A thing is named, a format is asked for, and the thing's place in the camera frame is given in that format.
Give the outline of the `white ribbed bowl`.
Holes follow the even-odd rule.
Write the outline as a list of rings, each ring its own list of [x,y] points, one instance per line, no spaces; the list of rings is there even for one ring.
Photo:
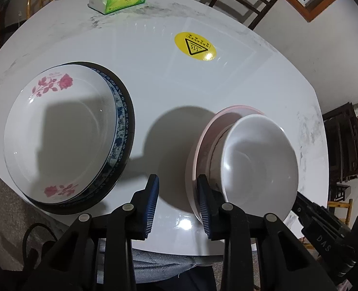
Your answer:
[[[285,220],[297,195],[299,170],[284,130],[260,114],[239,119],[232,127],[234,176],[223,193],[245,213],[274,213]]]

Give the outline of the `large blue floral plate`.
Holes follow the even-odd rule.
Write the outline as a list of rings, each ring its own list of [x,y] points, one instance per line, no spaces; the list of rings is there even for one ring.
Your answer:
[[[135,114],[131,96],[122,80],[110,69],[94,62],[75,62],[97,72],[109,85],[116,101],[116,132],[111,151],[95,179],[76,196],[58,203],[43,203],[28,197],[40,209],[59,215],[82,212],[103,200],[120,179],[132,150]]]

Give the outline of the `large pink bowl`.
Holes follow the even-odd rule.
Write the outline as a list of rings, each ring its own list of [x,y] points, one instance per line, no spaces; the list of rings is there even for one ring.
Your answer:
[[[196,178],[199,174],[209,174],[212,152],[223,134],[240,118],[251,114],[263,115],[260,110],[245,105],[233,105],[217,112],[190,150],[185,170],[186,194],[189,205],[200,223],[202,219],[197,201]]]

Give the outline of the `white plate pink roses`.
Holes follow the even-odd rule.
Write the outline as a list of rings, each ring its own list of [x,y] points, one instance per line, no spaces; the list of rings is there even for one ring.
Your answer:
[[[82,65],[42,72],[20,91],[7,118],[11,179],[35,202],[76,197],[102,170],[116,123],[114,94],[98,72]]]

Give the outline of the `white bowl with Dog text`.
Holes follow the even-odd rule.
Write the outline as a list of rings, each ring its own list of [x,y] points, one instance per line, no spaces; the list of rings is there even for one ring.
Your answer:
[[[232,188],[234,176],[233,146],[230,132],[233,125],[229,125],[219,134],[213,143],[209,154],[207,177],[211,186],[222,193]]]

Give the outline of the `dark chairs at right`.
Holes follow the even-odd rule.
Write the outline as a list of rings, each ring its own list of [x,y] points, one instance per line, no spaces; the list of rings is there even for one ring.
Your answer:
[[[348,182],[358,179],[358,103],[345,103],[322,115],[329,164],[328,208],[346,210],[342,221],[351,226],[356,200],[348,199]]]

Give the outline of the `yellow round warning sticker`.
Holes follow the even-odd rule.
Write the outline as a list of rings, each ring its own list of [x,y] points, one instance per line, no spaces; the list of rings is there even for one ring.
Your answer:
[[[217,55],[217,50],[209,40],[193,32],[176,34],[174,42],[185,55],[197,60],[211,61]]]

